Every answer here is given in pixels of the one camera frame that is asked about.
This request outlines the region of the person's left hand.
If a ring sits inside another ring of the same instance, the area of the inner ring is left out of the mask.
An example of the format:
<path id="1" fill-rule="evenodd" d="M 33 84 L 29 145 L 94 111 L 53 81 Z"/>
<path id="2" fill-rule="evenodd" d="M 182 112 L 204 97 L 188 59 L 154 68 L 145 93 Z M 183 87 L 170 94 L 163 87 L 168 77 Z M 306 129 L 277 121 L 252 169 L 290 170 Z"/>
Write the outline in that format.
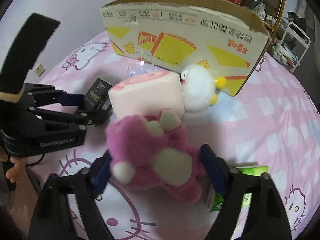
<path id="1" fill-rule="evenodd" d="M 7 153 L 1 148 L 1 161 L 5 163 L 10 162 L 13 165 L 5 173 L 6 178 L 11 183 L 15 183 L 21 179 L 27 164 L 27 158 L 8 157 Z"/>

